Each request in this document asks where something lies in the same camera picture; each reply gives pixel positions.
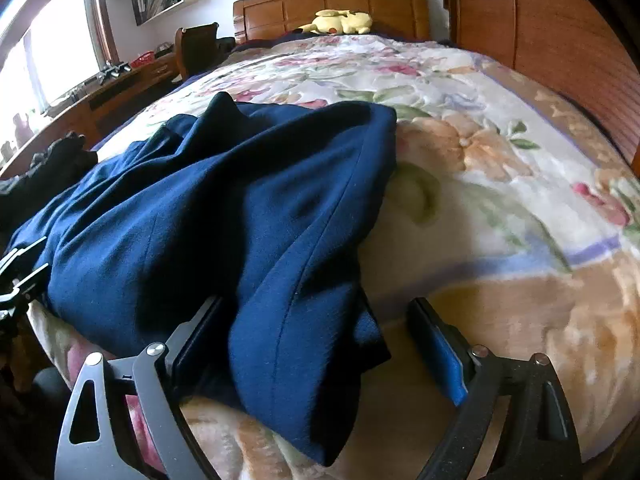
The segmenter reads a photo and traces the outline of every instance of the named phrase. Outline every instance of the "stuffed animal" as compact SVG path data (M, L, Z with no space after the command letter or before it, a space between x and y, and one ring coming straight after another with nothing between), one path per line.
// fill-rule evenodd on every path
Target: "stuffed animal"
M373 20L366 12L350 10L319 10L317 18L308 25L300 27L303 32L328 32L329 34L367 34L371 30Z

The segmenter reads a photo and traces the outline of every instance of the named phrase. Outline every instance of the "floral bedspread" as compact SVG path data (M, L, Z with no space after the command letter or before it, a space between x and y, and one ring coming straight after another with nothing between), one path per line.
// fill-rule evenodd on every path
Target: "floral bedspread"
M393 358L364 376L356 427L331 468L246 415L188 399L183 412L223 480L415 478L454 413L398 321L415 296L472 344L524 359L546 352L584 459L624 430L640 408L640 185L573 106L477 54L320 37L231 55L143 111L100 160L175 114L199 115L219 91L309 108L365 100L398 113L398 166L360 248L362 283ZM37 305L30 316L71 384L95 346Z

